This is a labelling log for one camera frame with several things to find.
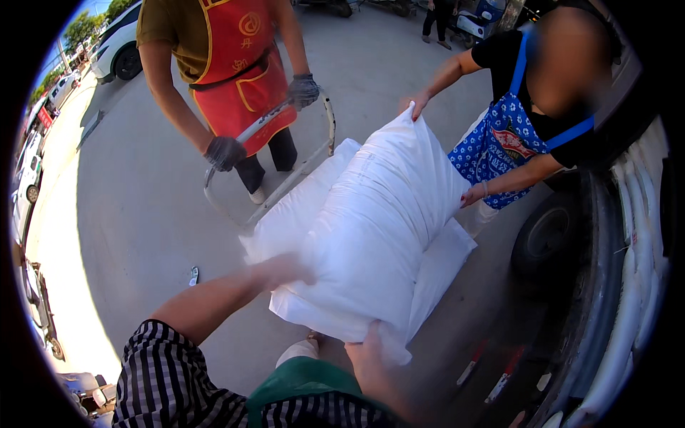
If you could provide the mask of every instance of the woman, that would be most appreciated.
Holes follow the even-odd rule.
[[[435,82],[411,98],[414,119],[461,76],[489,68],[493,101],[448,155],[473,187],[462,206],[479,203],[474,236],[501,209],[562,167],[593,152],[592,108],[598,85],[621,56],[613,28],[592,6],[566,1],[530,32],[496,34],[447,62]]]
[[[396,427],[407,403],[381,361],[378,324],[345,345],[354,375],[318,359],[310,336],[278,359],[250,397],[217,388],[198,346],[264,291],[315,280],[293,254],[188,288],[144,321],[124,348],[113,427]]]
[[[430,29],[435,22],[438,28],[438,45],[451,51],[452,46],[445,41],[445,30],[447,29],[449,17],[457,14],[458,6],[459,2],[456,0],[429,0],[428,12],[426,13],[425,21],[423,21],[421,40],[430,43],[428,36],[430,36]]]
[[[274,41],[278,28],[295,72],[286,83]],[[219,171],[236,167],[257,204],[264,169],[256,153],[269,144],[278,171],[291,171],[297,150],[288,126],[319,97],[302,33],[288,0],[144,0],[136,40],[147,84],[166,117]],[[210,130],[176,91],[171,56]],[[250,137],[235,138],[274,107],[286,108]]]

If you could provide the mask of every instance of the green cloth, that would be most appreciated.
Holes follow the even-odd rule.
[[[266,378],[247,399],[247,420],[250,427],[262,423],[262,410],[269,403],[285,401],[296,396],[338,391],[365,401],[357,379],[341,368],[310,357],[286,360]]]

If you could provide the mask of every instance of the pavement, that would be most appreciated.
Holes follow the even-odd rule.
[[[397,115],[400,98],[421,89],[462,48],[453,42],[450,52],[421,41],[421,14],[400,18],[371,6],[349,19],[305,7],[297,14],[310,68],[335,111],[337,141],[365,141]],[[198,114],[175,66],[173,74]],[[489,71],[479,71],[431,100],[424,117],[445,150],[491,97]],[[77,150],[84,126],[99,110],[102,121]],[[327,138],[322,103],[303,110],[291,129],[304,160]],[[269,192],[285,175],[273,170],[268,150],[258,156]],[[188,287],[192,266],[202,281],[244,265],[240,229],[204,197],[206,161],[165,119],[144,73],[104,86],[87,73],[62,107],[44,162],[27,256],[42,263],[66,354],[66,362],[51,361],[57,371],[88,371],[116,383],[125,342],[160,304]],[[214,187],[238,220],[256,209],[235,173],[217,175]],[[509,257],[518,230],[549,192],[538,186],[478,236],[479,247],[410,344],[414,359],[398,379],[411,394],[441,393],[426,379],[458,377],[489,334],[510,296]],[[215,385],[249,394],[281,353],[305,337],[306,327],[282,321],[268,302],[267,294],[260,295],[202,344]],[[326,340],[321,354],[350,368],[337,340]]]

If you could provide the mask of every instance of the white shoe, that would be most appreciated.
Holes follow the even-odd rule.
[[[262,205],[266,201],[266,196],[264,195],[264,189],[259,186],[254,193],[250,193],[250,199],[257,205]]]

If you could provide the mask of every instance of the red apron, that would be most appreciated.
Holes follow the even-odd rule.
[[[236,79],[192,95],[217,136],[237,137],[286,99],[288,82],[274,43],[274,27],[264,0],[199,0],[209,31],[209,58],[195,84],[213,84],[248,68],[270,49],[264,66],[255,66]],[[295,122],[293,106],[286,108],[245,143],[247,155],[257,153],[278,131]]]

